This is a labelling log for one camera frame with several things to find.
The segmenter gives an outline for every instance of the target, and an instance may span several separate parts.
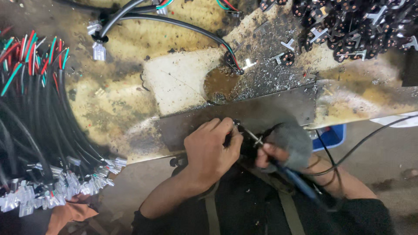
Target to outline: orange cloth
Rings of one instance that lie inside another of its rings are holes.
[[[46,235],[57,235],[58,232],[64,228],[67,222],[70,221],[84,221],[87,218],[93,217],[98,213],[90,208],[87,204],[78,204],[77,202],[84,201],[90,195],[79,194],[67,201],[65,206],[56,206],[52,209],[51,219],[49,220],[48,231]]]

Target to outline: finger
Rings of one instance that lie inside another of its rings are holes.
[[[218,132],[222,136],[226,136],[229,132],[231,132],[234,126],[234,121],[230,117],[224,118],[221,123],[214,129],[214,131]]]
[[[271,157],[279,161],[286,161],[289,158],[289,153],[282,148],[279,148],[273,144],[265,143],[263,145],[263,150]]]
[[[267,168],[268,166],[268,155],[262,148],[259,148],[257,150],[257,158],[255,159],[255,165],[260,168]]]
[[[221,120],[219,118],[214,118],[206,124],[205,129],[213,130],[220,122]]]
[[[199,126],[199,128],[197,128],[196,130],[200,130],[202,128],[204,128],[209,122],[205,122],[202,125]]]
[[[241,135],[241,133],[238,131],[237,127],[233,127],[231,132],[231,142],[228,146],[228,151],[231,151],[231,154],[236,154],[238,157],[240,156],[240,149],[242,145],[242,141],[244,140],[244,137]]]

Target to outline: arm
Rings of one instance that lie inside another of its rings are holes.
[[[230,145],[224,147],[231,133]],[[158,185],[139,208],[149,219],[169,213],[188,198],[208,190],[237,161],[243,137],[231,118],[213,119],[201,125],[184,140],[188,166]]]
[[[289,154],[283,149],[266,143],[258,150],[256,165],[266,168],[269,156],[281,162],[285,162],[289,158]],[[301,169],[300,172],[308,174],[318,173],[329,169],[332,165],[330,162],[312,154],[309,159],[309,166],[306,169]],[[350,175],[341,167],[338,167],[338,171],[341,176],[342,186],[340,186],[337,176],[334,178],[334,171],[321,176],[313,176],[312,179],[318,185],[326,185],[324,189],[333,197],[345,196],[348,199],[377,199],[377,196],[356,177]]]

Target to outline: dirty work surface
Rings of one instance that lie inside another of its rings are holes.
[[[300,125],[310,124],[314,120],[315,91],[316,88],[311,84],[233,104],[161,118],[159,123],[164,143],[170,151],[183,150],[183,140],[202,123],[213,118],[238,119],[243,126],[255,133],[289,121],[289,115],[284,113],[295,116]]]
[[[110,0],[90,3],[112,5]],[[66,89],[81,128],[96,143],[127,157],[128,164],[173,154],[161,139],[157,123],[161,114],[172,115],[199,105],[207,106],[205,74],[219,63],[225,51],[202,35],[161,22],[126,20],[108,34],[108,60],[92,61],[92,40],[86,33],[88,21],[94,19],[90,14],[50,1],[2,1],[0,4],[0,22],[15,26],[9,34],[21,37],[35,29],[40,36],[51,39],[59,35],[64,39],[70,47]],[[372,61],[338,64],[323,44],[314,45],[309,53],[296,55],[295,64],[289,69],[270,61],[271,57],[287,50],[280,41],[296,38],[300,31],[297,20],[289,13],[290,7],[288,3],[274,6],[267,13],[255,10],[224,37],[233,48],[236,47],[234,39],[245,40],[245,45],[237,52],[241,66],[247,58],[251,62],[258,61],[235,86],[230,85],[231,92],[224,95],[226,102],[310,83],[312,80],[304,80],[303,74],[312,68],[319,72],[317,78],[322,79],[318,85],[313,128],[418,110],[418,91],[399,88],[401,70],[396,61],[400,56],[396,54],[379,55]],[[169,11],[170,18],[214,33],[226,25],[226,21],[222,21],[225,12],[215,1],[174,1]],[[267,34],[253,34],[266,20],[269,22]],[[338,80],[337,73],[327,73],[335,68],[341,71],[344,81]],[[364,84],[367,84],[365,89],[357,89]]]

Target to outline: blue soldering iron handle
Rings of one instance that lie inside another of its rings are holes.
[[[289,180],[291,180],[296,185],[296,187],[299,188],[299,190],[301,190],[312,201],[314,201],[317,204],[321,203],[315,191],[295,172],[293,172],[287,167],[281,166],[277,160],[273,160],[272,163],[277,167],[279,171],[283,172],[289,178]]]

